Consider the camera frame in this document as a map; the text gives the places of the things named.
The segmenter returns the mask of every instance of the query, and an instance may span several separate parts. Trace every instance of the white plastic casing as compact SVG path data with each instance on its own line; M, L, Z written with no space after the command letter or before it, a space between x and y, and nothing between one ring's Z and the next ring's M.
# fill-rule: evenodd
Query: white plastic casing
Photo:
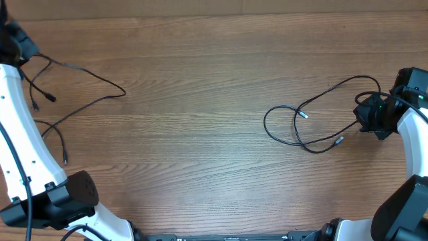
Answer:
M29 113L17 69L5 64L0 64L0 123L12 140L25 174L31 179L33 195L44 192L47 183L58 185L67 179L64 170L46 148ZM11 200L14 197L21 201L27 199L15 160L3 137L0 137L0 153L7 195Z
M428 116L427 109L419 110ZM409 108L397 126L405 149L407 179L413 174L428 176L428 124Z
M95 207L95 214L93 216L80 218L70 223L66 229L71 230L77 225L87 225L111 241L134 241L134 234L132 233L130 223L115 216L101 203ZM100 240L88 231L78 230L77 232L93 241Z
M370 229L372 219L350 221L341 221L337 227L334 241L373 241Z

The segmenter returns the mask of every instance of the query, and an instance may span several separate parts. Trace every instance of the wooden table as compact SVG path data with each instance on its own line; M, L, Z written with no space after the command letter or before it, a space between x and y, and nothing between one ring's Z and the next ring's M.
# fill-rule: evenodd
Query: wooden table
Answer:
M427 69L427 23L421 11L21 24L43 53L128 91L59 126L70 155L67 174L88 171L101 202L146 234L201 235L284 233L332 218L372 217L405 181L400 136L378 141L356 125L340 146L313 155L270 139L263 116L353 75L377 78L386 92L399 69ZM24 70L33 76L43 65L34 60ZM37 84L58 98L51 103L35 93L41 110L34 117L50 122L118 93L59 66ZM355 80L308 105L310 118L298 120L303 139L351 123L354 97L366 90L376 86ZM293 139L292 112L272 113L268 125ZM57 135L46 142L60 162ZM0 193L6 206L4 181ZM23 240L24 233L0 226L2 240ZM34 240L64 235L33 233Z

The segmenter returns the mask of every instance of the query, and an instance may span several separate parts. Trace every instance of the black cable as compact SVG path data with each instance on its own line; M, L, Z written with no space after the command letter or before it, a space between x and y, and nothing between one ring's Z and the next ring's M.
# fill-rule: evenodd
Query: black cable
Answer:
M304 144L304 143L302 142L302 140L300 139L299 132L298 132L298 130L297 130L297 113L298 113L298 111L300 111L303 107L305 107L307 104L311 103L312 101L316 100L317 98L320 98L321 96L323 96L323 95L325 95L325 94L329 93L330 91L332 91L332 90L334 90L334 89L338 88L341 84L344 84L345 82L348 82L349 80L353 80L353 79L356 79L356 78L368 78L368 79L373 80L373 81L376 83L376 85L377 85L377 88L378 88L379 92L381 92L381 85L379 84L379 82L378 82L375 78L373 78L373 77L371 77L371 76L353 76L353 77L350 77L350 78L347 78L347 79L343 80L342 82L340 82L340 83L336 84L335 86L333 86L333 87L329 88L328 90L324 91L323 93L321 93L321 94L319 94L319 95L317 95L317 96L315 96L315 97L313 97L313 98L311 98L311 99L309 99L309 100L307 100L307 101L303 102L303 103L302 103L302 104L300 104L300 106L296 109L296 112L294 113L294 131L296 132L296 137L297 137L297 140L299 141L300 146L301 146L303 149L305 149L305 151L310 152L310 153L312 153L312 154L321 154L321 153L325 153L326 151L329 151L331 148L333 148L333 147L335 147L335 146L339 145L339 144L342 142L343 137L340 137L340 138L339 138L339 139L337 139L335 142L333 142L333 143L331 144L331 146L327 147L326 149L324 149L324 150L322 150L322 151L314 151L314 150L311 150L311 149L307 148L307 146L305 146L305 144Z
M270 110L268 110L268 111L266 112L266 114L265 114L265 116L264 116L264 118L263 118L263 126L264 126L264 128L265 128L266 133L267 133L267 134L268 134L268 135L269 135L273 140L275 140L275 141L279 141L280 143L287 144L287 145L291 145L291 146L300 146L300 145L301 145L300 143L291 143L291 142L287 142L287 141L281 140L281 139L279 139L279 138L277 138L277 137L273 136L273 135L268 131L268 128L266 127L266 117L268 117L268 114L269 114L271 111L273 111L273 110L275 110L275 109L278 109L278 108L288 108L288 109L290 109L290 110L294 110L294 111L296 111L296 110L297 110L297 108L296 108L296 107L289 106L289 105L281 105L281 106L275 106L275 107L272 107ZM304 112L302 112L302 111L300 111L298 114L299 114L299 115L301 115L301 116L302 116L302 117L304 117L304 118L307 118L307 115L306 115ZM348 125L347 127L343 128L342 130L338 131L337 133L335 133L335 134L333 134L333 135L330 135L330 136L328 136L328 137L324 137L324 138L321 138L321 139L318 139L318 140L315 140L315 141L309 141L309 142L307 142L307 143L303 143L303 145L309 145L309 144L313 144L313 143L317 143L317 142L320 142L320 141L325 141L325 140L331 139L331 138L333 138L333 137L335 137L335 136L339 135L340 133L342 133L342 132L346 131L346 130L347 130L347 129L349 129L351 126L355 125L356 123L358 123L358 121L354 121L353 123L351 123L350 125Z
M48 56L46 56L46 55L44 55L44 54L36 54L36 55L34 55L34 56L36 56L36 57L40 57L40 58L44 58L44 59L46 59L46 60L52 61L52 62L53 62L53 63L55 63L55 64L58 64L58 65L61 65L61 66L67 67L67 68L73 68L73 69L76 69L76 70L84 71L84 72L86 72L86 73L88 73L88 74L92 75L93 77L96 77L96 78L98 78L98 79L100 79L100 80L102 80L102 81L105 81L105 82L107 82L107 83L109 83L109 84L111 84L111 85L113 85L113 86L117 87L118 89L120 89L120 90L123 92L122 94L118 94L118 95L109 95L109 96L104 96L104 97L101 97L101 98L99 98L99 99L96 99L96 100L92 101L91 103L89 103L89 104L87 104L87 105L85 105L85 106L83 106L83 107L80 107L79 109L77 109L77 110L75 110L75 111L71 112L70 114L67 114L64 118L62 118L62 119L60 119L59 121L57 121L57 122L55 122L54 124L52 124L52 126L56 126L56 125L60 124L61 122L63 122L64 120L66 120L67 118L69 118L70 116L72 116L73 114L76 114L77 112L79 112L79 111L81 111L81 110L83 110L83 109L85 109L85 108L88 108L89 106L91 106L91 105L93 105L93 104L95 104L95 103L97 103L97 102L99 102L99 101L101 101L101 100L109 99L109 98L118 98L118 97L122 97L122 96L125 96L125 95L126 95L126 91L125 91L125 89L123 89L123 88L122 88L122 87L120 87L119 85L117 85L117 84L115 84L115 83L113 83L113 82L111 82L111 81L109 81L109 80L107 80L107 79L105 79L105 78L103 78L103 77L101 77L101 76L98 76L98 75L96 75L96 74L92 73L91 71L89 71L89 70L87 70L87 69L85 69L85 68L83 68L83 67L75 66L75 65L73 65L73 64L61 63L61 62L56 61L56 60L54 60L54 59L52 59L52 58L50 58L50 57L48 57ZM47 128L47 129L46 129L46 130L41 134L41 135L42 135L42 136L44 136L44 135L45 135L45 134L46 134L50 129L52 129L52 127L48 127L48 128Z
M64 138L63 138L63 136L61 134L61 131L56 126L52 125L51 123L45 122L45 121L34 120L34 122L36 122L36 123L43 123L45 125L48 125L51 128L53 128L56 131L56 133L58 133L58 135L60 136L61 145L62 145L62 161L63 161L64 165L67 165L68 164L68 155L67 155L67 150L66 150L66 144L64 142Z
M84 232L89 231L91 234L95 235L101 241L109 241L107 238L101 236L101 234L99 234L95 229L93 229L89 226L86 226L86 225L79 225L79 226L72 228L70 231L67 232L66 235L64 235L64 237L62 237L61 241L66 241L67 238L70 237L70 235L72 235L75 231L80 230L80 229L82 229Z
M47 70L48 68L49 68L49 66L51 66L51 64L52 64L52 61L49 61L49 63L47 63L47 65L44 67L44 68L42 68L34 77L33 77L33 79L31 80L31 82L32 83L34 83L34 81L35 81L35 79L37 79L43 72L45 72L45 70ZM34 100L34 97L33 97L33 86L32 85L30 85L29 86L29 97L30 97L30 99L31 99L31 104L33 105L33 109L34 110L39 110L39 106L37 105L37 103L36 103L36 101Z
M403 103L404 105L408 106L409 108L412 108L427 124L428 124L428 118L415 106L413 106L411 103L407 102L406 100L403 100L402 98L393 96L392 94L387 94L387 93L383 93L383 92L375 92L375 91L366 91L360 94L357 94L355 96L355 103L362 105L362 106L367 106L366 104L363 104L361 102L358 101L358 98L360 98L363 95L367 95L367 94L377 94L379 96L386 96L389 98L393 98L394 100L397 100L401 103Z
M52 102L55 102L56 101L56 97L55 96L53 96L53 95L51 95L51 94L49 94L49 93L47 93L47 92L44 92L44 91L42 91L39 87L37 87L29 78L28 78L28 76L23 72L23 71L21 71L22 72L22 74L24 75L24 78L25 78L25 80L29 83L29 85L30 86L32 86L32 87L34 87L38 92L40 92L40 93L42 93L48 100L50 100L50 101L52 101Z
M25 240L31 240L31 229L33 227L33 195L31 194L31 188L29 186L29 180L25 174L24 168L22 166L21 160L19 160L18 153L16 152L15 147L13 146L12 140L7 134L5 127L0 123L0 132L6 140L7 146L10 148L13 159L15 160L18 172L21 176L23 185L25 186L25 191L27 192L27 232L25 235Z

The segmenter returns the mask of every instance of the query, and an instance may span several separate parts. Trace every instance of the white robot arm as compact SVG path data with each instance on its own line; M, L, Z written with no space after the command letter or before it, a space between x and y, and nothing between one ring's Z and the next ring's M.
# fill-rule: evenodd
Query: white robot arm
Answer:
M10 136L25 170L25 174L30 180L29 185L33 195L31 198L34 200L45 196L50 198L50 202L34 202L34 208L58 205L56 208L62 209L53 210L51 214L46 214L49 216L48 218L34 215L33 226L35 228L53 226L57 229L64 227L67 230L71 230L76 226L85 225L109 240L135 240L132 224L116 217L98 202L96 188L87 173L85 175L78 175L78 178L71 178L74 182L70 183L71 181L67 178L64 170L47 150L29 113L18 69L7 64L0 64L0 123ZM13 202L9 207L2 210L0 215L8 225L25 226L26 216L22 216L19 211L26 211L22 208L22 205L27 200L27 194L14 158L4 138L0 138L0 152L2 153L0 166L6 179L7 194ZM73 197L75 193L73 193L72 188L84 193L86 189L84 188L86 187L85 181L87 180L90 181L90 188L93 188L89 191L92 191L91 195L94 195L96 198L88 201L87 197L82 197L81 195ZM74 186L67 187L67 184L73 184ZM56 191L60 190L61 187L67 187L63 189L68 189L68 193L64 194ZM68 199L56 202L54 199L61 198L60 194L64 194ZM83 208L82 206L84 205L79 204L79 202L85 201L89 203L95 202L95 205L88 204L88 207ZM80 210L91 208L93 212L90 210L89 215L86 210ZM74 216L76 215L83 216L75 219ZM77 232L93 241L100 240L93 233L85 232L83 229L79 229Z
M426 108L420 111L428 116ZM407 179L414 175L428 177L428 124L409 108L398 122L398 132L405 148ZM343 220L337 226L334 241L349 241L351 237L358 237L360 241L373 241L371 228L372 219Z

